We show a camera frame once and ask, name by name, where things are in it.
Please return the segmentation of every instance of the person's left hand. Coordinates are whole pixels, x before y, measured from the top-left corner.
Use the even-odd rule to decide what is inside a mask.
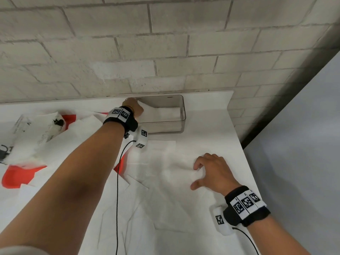
[[[139,117],[143,113],[143,111],[144,111],[143,107],[141,107],[138,104],[138,102],[137,102],[137,100],[135,98],[127,98],[127,99],[125,99],[125,101],[123,102],[122,106],[129,107],[133,111],[133,115],[134,115],[135,118]]]

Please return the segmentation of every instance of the gray wall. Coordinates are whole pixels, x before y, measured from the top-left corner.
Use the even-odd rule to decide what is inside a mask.
[[[264,201],[312,254],[340,252],[340,54],[245,148]]]

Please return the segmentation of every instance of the white sleeve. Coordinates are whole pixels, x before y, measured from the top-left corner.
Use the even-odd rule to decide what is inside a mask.
[[[0,249],[0,255],[49,255],[49,254],[33,247],[13,246]]]

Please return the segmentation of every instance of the clear plastic container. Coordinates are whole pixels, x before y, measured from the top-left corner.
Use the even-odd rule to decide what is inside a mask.
[[[155,108],[179,107],[181,111],[180,120],[163,122],[140,122],[149,134],[160,133],[182,133],[185,126],[185,107],[182,95],[162,95],[153,97],[137,97],[138,101]]]

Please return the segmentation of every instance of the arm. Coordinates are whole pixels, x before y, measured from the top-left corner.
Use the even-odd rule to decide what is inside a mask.
[[[123,105],[141,115],[133,98]],[[124,127],[104,124],[76,148],[0,234],[0,248],[26,245],[50,255],[76,255],[117,159]]]
[[[205,186],[226,196],[240,187],[224,158],[206,153],[197,158],[194,170],[205,167],[205,177],[193,182],[192,190]],[[248,227],[262,255],[308,255],[309,253],[272,216],[255,221]]]

